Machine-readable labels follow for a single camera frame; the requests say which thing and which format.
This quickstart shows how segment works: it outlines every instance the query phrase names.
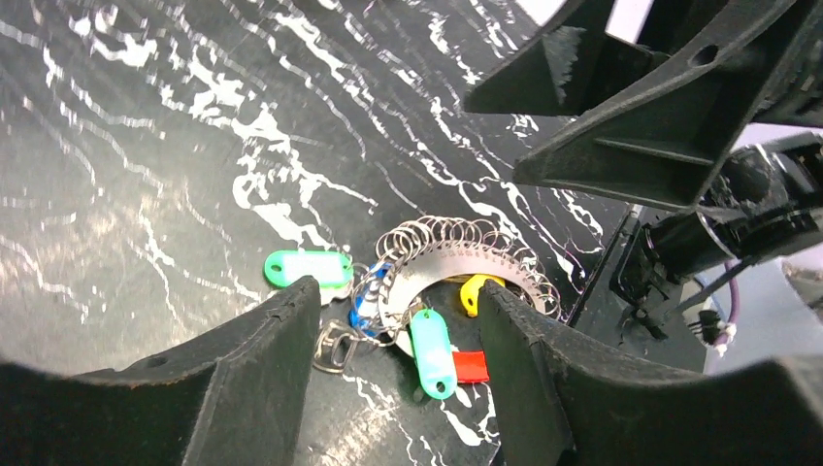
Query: green key tag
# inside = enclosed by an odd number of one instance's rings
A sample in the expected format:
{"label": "green key tag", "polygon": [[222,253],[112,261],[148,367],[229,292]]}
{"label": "green key tag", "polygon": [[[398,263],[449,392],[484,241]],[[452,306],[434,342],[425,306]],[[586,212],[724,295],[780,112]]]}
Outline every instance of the green key tag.
{"label": "green key tag", "polygon": [[411,318],[409,329],[420,386],[436,400],[448,398],[457,388],[457,369],[445,320],[433,309],[424,309]]}
{"label": "green key tag", "polygon": [[263,266],[263,275],[274,286],[285,288],[311,275],[321,288],[346,286],[354,278],[351,261],[339,252],[326,250],[278,250]]}

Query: table surface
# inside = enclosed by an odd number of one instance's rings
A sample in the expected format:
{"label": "table surface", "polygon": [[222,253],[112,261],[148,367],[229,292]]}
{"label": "table surface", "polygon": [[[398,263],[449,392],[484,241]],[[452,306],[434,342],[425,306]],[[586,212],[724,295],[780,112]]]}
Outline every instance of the table surface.
{"label": "table surface", "polygon": [[[0,352],[122,368],[263,300],[271,251],[369,262],[424,214],[519,237],[569,312],[626,205],[508,182],[563,121],[460,110],[535,30],[504,0],[7,2]],[[415,378],[394,349],[314,372],[297,464],[490,457],[488,385],[417,404]]]}

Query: purple cable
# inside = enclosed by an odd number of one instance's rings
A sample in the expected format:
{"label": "purple cable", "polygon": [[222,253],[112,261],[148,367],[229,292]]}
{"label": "purple cable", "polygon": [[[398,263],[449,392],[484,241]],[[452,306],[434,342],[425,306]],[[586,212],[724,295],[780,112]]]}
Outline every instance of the purple cable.
{"label": "purple cable", "polygon": [[[732,268],[732,261],[727,260],[726,263],[723,264],[726,267],[726,272],[728,272]],[[731,295],[731,303],[732,307],[729,310],[729,321],[728,323],[737,323],[738,315],[741,312],[741,289],[738,287],[738,279],[734,278],[729,280],[729,294]],[[717,341],[714,344],[717,345],[725,345],[729,343],[729,336],[725,333],[722,333],[720,337],[717,338]]]}

